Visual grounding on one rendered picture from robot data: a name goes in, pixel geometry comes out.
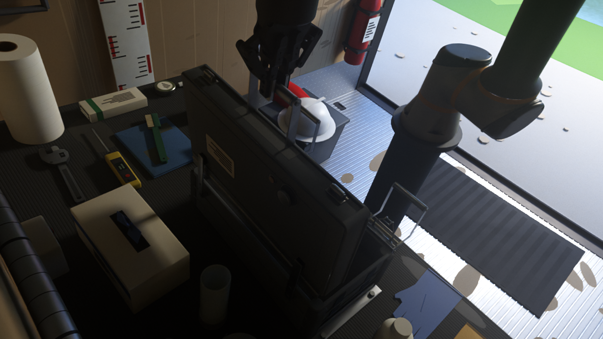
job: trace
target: fire extinguisher label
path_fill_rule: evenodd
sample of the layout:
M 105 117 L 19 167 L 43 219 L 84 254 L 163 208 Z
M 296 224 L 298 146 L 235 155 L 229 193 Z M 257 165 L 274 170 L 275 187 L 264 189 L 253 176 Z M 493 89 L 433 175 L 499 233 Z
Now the fire extinguisher label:
M 380 16 L 372 17 L 368 20 L 367 30 L 364 32 L 364 39 L 362 42 L 373 40 L 375 32 L 377 31 L 377 25 L 379 25 Z

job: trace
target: green lawn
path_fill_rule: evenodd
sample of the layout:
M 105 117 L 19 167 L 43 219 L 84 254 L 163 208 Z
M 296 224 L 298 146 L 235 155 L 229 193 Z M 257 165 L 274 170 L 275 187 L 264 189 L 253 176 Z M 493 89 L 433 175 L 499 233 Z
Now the green lawn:
M 434 1 L 504 36 L 521 3 L 521 0 Z M 603 80 L 603 27 L 575 18 L 552 57 Z

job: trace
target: wrench handle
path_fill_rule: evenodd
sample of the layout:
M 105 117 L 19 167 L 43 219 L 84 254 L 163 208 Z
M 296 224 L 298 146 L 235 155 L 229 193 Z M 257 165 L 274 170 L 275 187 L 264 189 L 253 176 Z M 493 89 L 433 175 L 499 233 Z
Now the wrench handle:
M 86 201 L 84 194 L 82 193 L 80 187 L 77 185 L 77 182 L 75 182 L 75 179 L 74 179 L 73 175 L 71 174 L 71 171 L 67 167 L 67 164 L 65 164 L 65 163 L 60 164 L 58 166 L 58 170 L 61 172 L 61 175 L 63 176 L 63 180 L 65 180 L 65 183 L 67 184 L 67 187 L 69 188 L 69 192 L 71 193 L 71 196 L 73 197 L 75 202 L 81 203 L 81 202 Z

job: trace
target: wood panel wall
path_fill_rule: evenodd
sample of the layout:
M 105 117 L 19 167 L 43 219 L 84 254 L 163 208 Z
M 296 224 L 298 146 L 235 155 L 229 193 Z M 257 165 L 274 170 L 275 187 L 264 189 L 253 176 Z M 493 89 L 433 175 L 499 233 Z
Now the wood panel wall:
M 0 7 L 31 5 L 31 1 L 2 0 Z M 351 1 L 319 1 L 313 23 L 323 36 L 292 77 L 343 60 L 341 42 L 352 15 Z M 143 2 L 156 80 L 207 63 L 236 90 L 247 93 L 249 74 L 235 42 L 253 32 L 255 0 Z M 0 33 L 20 34 L 37 43 L 59 106 L 116 91 L 97 0 L 49 3 L 47 12 L 0 16 Z

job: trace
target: brush bristles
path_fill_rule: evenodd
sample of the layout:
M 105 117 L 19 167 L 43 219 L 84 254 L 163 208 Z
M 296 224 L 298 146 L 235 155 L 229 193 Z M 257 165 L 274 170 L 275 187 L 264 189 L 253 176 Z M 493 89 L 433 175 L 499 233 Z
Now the brush bristles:
M 145 119 L 147 120 L 147 127 L 149 129 L 151 129 L 155 126 L 155 124 L 153 124 L 153 117 L 150 114 L 146 114 Z

